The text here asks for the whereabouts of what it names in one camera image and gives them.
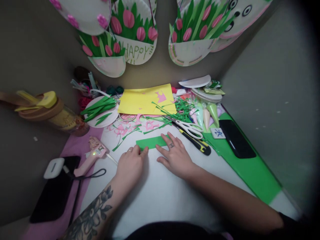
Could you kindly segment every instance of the smartphone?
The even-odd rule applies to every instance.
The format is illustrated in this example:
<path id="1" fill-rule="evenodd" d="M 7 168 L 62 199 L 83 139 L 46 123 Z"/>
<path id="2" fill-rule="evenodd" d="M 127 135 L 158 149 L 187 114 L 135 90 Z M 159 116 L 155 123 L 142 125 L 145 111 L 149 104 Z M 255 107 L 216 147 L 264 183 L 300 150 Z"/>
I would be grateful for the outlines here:
<path id="1" fill-rule="evenodd" d="M 228 144 L 237 158 L 254 158 L 257 156 L 234 121 L 220 120 L 219 124 L 226 136 Z"/>

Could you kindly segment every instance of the paper plate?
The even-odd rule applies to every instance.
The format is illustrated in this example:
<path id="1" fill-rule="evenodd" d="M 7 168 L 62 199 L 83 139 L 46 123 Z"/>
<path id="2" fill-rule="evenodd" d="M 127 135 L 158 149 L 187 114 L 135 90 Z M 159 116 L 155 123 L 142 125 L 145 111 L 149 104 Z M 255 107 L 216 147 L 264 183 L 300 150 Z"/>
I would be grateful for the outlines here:
<path id="1" fill-rule="evenodd" d="M 232 38 L 243 33 L 250 27 L 269 7 L 272 0 L 230 0 L 228 10 L 232 9 L 226 21 L 239 14 L 227 29 L 220 35 L 220 38 Z"/>
<path id="2" fill-rule="evenodd" d="M 101 73 L 108 77 L 120 77 L 126 70 L 125 56 L 121 57 L 88 57 L 90 62 Z"/>
<path id="3" fill-rule="evenodd" d="M 198 88 L 207 85 L 211 81 L 211 76 L 206 75 L 201 78 L 190 79 L 187 81 L 179 82 L 179 84 L 183 87 L 187 88 Z"/>
<path id="4" fill-rule="evenodd" d="M 149 4 L 146 4 L 144 0 L 122 0 L 124 8 L 131 10 L 134 3 L 137 4 L 137 16 L 140 14 L 141 19 L 143 19 L 143 23 L 145 23 L 146 19 L 148 18 L 151 20 L 151 11 Z M 118 13 L 118 5 L 119 1 L 116 1 L 116 3 L 113 5 L 112 10 L 116 13 Z"/>
<path id="5" fill-rule="evenodd" d="M 218 94 L 208 94 L 202 89 L 192 88 L 191 91 L 198 96 L 199 98 L 208 101 L 208 102 L 214 102 L 218 103 L 222 100 L 222 95 Z"/>
<path id="6" fill-rule="evenodd" d="M 157 10 L 157 0 L 143 0 L 150 8 L 150 4 L 151 4 L 151 9 L 152 9 L 152 13 L 155 15 L 156 14 L 156 10 Z"/>
<path id="7" fill-rule="evenodd" d="M 171 60 L 183 67 L 191 66 L 200 62 L 207 56 L 217 39 L 204 39 L 182 43 L 172 43 L 169 36 L 169 54 Z"/>
<path id="8" fill-rule="evenodd" d="M 227 39 L 219 38 L 215 42 L 215 44 L 212 46 L 211 52 L 218 52 L 218 51 L 228 47 L 231 43 L 233 43 L 235 40 L 237 40 L 237 38 L 240 37 L 240 35 L 237 35 L 233 38 L 227 38 Z"/>
<path id="9" fill-rule="evenodd" d="M 100 35 L 111 18 L 110 0 L 49 0 L 75 28 L 89 35 Z"/>
<path id="10" fill-rule="evenodd" d="M 89 104 L 86 106 L 86 109 L 90 106 L 92 106 L 93 104 L 95 104 L 96 102 L 100 101 L 102 98 L 104 98 L 105 96 L 101 96 L 101 97 L 97 97 L 95 99 L 93 99 L 91 102 L 89 102 Z M 104 128 L 106 126 L 109 126 L 110 124 L 112 124 L 119 116 L 118 113 L 118 108 L 119 108 L 119 104 L 117 103 L 116 107 L 110 111 L 106 111 L 101 113 L 100 115 L 96 116 L 94 119 L 91 119 L 89 122 L 87 122 L 87 124 L 90 127 L 93 128 Z M 112 113 L 110 114 L 103 122 L 99 123 L 97 126 L 96 123 L 99 121 L 98 119 L 108 113 Z"/>
<path id="11" fill-rule="evenodd" d="M 147 62 L 152 57 L 158 41 L 158 39 L 156 39 L 153 44 L 149 44 L 118 35 L 115 35 L 115 38 L 117 41 L 120 41 L 121 46 L 126 48 L 124 54 L 126 62 L 133 65 L 140 65 Z"/>

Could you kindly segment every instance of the green cutting mat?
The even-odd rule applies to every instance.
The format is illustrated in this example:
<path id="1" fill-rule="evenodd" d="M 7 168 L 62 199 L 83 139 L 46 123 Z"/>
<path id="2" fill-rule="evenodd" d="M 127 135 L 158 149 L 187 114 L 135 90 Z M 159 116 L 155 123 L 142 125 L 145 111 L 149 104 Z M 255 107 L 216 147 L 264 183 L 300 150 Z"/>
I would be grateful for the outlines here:
<path id="1" fill-rule="evenodd" d="M 233 120 L 227 113 L 223 113 L 219 119 Z M 219 151 L 219 155 L 226 160 L 253 193 L 266 204 L 270 204 L 281 191 L 281 186 L 251 143 L 248 141 L 257 156 L 255 158 L 240 159 L 233 154 L 226 139 L 214 139 L 211 133 L 203 134 L 212 147 Z"/>

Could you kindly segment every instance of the tulip craft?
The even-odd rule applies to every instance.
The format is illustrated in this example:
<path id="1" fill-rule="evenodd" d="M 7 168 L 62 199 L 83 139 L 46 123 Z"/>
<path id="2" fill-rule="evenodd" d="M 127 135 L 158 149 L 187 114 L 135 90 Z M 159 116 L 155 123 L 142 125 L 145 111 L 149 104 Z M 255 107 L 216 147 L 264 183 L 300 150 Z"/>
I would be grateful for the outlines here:
<path id="1" fill-rule="evenodd" d="M 79 31 L 82 50 L 91 63 L 108 77 L 120 77 L 126 69 L 125 48 L 109 32 L 91 36 Z"/>
<path id="2" fill-rule="evenodd" d="M 228 18 L 234 15 L 241 17 L 234 18 L 230 22 L 226 30 L 219 36 L 219 40 L 211 48 L 211 52 L 218 52 L 237 40 L 265 12 L 271 2 L 272 0 L 230 0 L 228 9 L 231 12 Z"/>
<path id="3" fill-rule="evenodd" d="M 158 38 L 156 3 L 156 0 L 118 0 L 112 7 L 111 31 L 125 48 L 127 63 L 143 64 L 154 53 Z"/>
<path id="4" fill-rule="evenodd" d="M 207 56 L 218 37 L 230 25 L 228 0 L 183 0 L 178 18 L 170 24 L 169 54 L 179 66 L 191 66 Z"/>

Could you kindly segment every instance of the pink flower cutout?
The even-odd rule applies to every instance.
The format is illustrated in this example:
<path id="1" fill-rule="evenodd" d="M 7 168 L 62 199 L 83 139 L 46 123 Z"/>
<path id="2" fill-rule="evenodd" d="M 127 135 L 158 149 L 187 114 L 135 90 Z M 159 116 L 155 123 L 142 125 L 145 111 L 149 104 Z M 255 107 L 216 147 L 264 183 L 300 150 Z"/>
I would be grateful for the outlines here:
<path id="1" fill-rule="evenodd" d="M 220 20 L 222 19 L 222 14 L 220 14 L 212 23 L 212 28 L 214 28 L 218 22 L 220 22 Z"/>
<path id="2" fill-rule="evenodd" d="M 96 47 L 99 47 L 100 43 L 98 38 L 96 36 L 91 36 L 91 38 L 92 38 L 93 45 L 95 45 Z"/>
<path id="3" fill-rule="evenodd" d="M 186 32 L 184 33 L 184 35 L 183 35 L 183 41 L 184 42 L 187 42 L 189 40 L 189 38 L 191 37 L 191 33 L 192 33 L 192 29 L 188 28 L 186 30 Z"/>
<path id="4" fill-rule="evenodd" d="M 79 23 L 77 22 L 77 20 L 74 18 L 74 16 L 68 14 L 68 21 L 69 23 L 74 26 L 75 28 L 79 29 Z"/>
<path id="5" fill-rule="evenodd" d="M 144 30 L 144 27 L 139 27 L 137 30 L 137 39 L 142 42 L 145 38 L 146 31 Z"/>
<path id="6" fill-rule="evenodd" d="M 57 10 L 62 10 L 61 4 L 58 0 L 49 0 L 49 1 Z"/>
<path id="7" fill-rule="evenodd" d="M 109 23 L 108 23 L 108 21 L 106 20 L 106 18 L 103 15 L 99 14 L 97 16 L 97 19 L 98 19 L 98 22 L 99 22 L 100 26 L 103 29 L 106 29 L 108 27 Z"/>
<path id="8" fill-rule="evenodd" d="M 92 57 L 92 52 L 91 50 L 86 46 L 86 45 L 82 45 L 82 50 L 89 56 Z"/>
<path id="9" fill-rule="evenodd" d="M 111 57 L 111 56 L 112 56 L 112 50 L 111 50 L 111 48 L 110 48 L 108 45 L 106 45 L 106 46 L 105 46 L 105 49 L 106 49 L 106 52 L 107 52 L 108 56 Z"/>
<path id="10" fill-rule="evenodd" d="M 123 24 L 127 28 L 133 28 L 134 26 L 134 15 L 131 11 L 129 10 L 124 10 L 123 12 Z"/>
<path id="11" fill-rule="evenodd" d="M 206 8 L 206 10 L 204 10 L 203 17 L 202 17 L 203 21 L 205 21 L 208 18 L 209 14 L 210 14 L 210 11 L 211 11 L 211 5 L 209 5 Z"/>
<path id="12" fill-rule="evenodd" d="M 204 25 L 200 31 L 199 38 L 204 39 L 204 37 L 207 35 L 207 31 L 208 31 L 208 26 Z"/>
<path id="13" fill-rule="evenodd" d="M 177 42 L 177 38 L 178 38 L 177 33 L 176 33 L 176 32 L 173 32 L 173 33 L 172 33 L 172 42 L 173 42 L 173 43 Z"/>
<path id="14" fill-rule="evenodd" d="M 181 18 L 179 18 L 179 19 L 177 20 L 177 29 L 178 29 L 179 31 L 182 29 L 182 19 L 181 19 Z"/>
<path id="15" fill-rule="evenodd" d="M 154 41 L 158 37 L 158 32 L 155 28 L 150 27 L 148 30 L 148 37 L 151 39 L 151 41 Z"/>
<path id="16" fill-rule="evenodd" d="M 114 33 L 116 33 L 117 35 L 122 33 L 121 24 L 120 24 L 119 20 L 114 16 L 111 17 L 111 28 L 112 28 L 112 31 Z"/>
<path id="17" fill-rule="evenodd" d="M 121 49 L 120 49 L 119 43 L 115 42 L 115 43 L 113 44 L 113 51 L 114 51 L 115 53 L 119 53 L 120 50 L 121 50 Z"/>

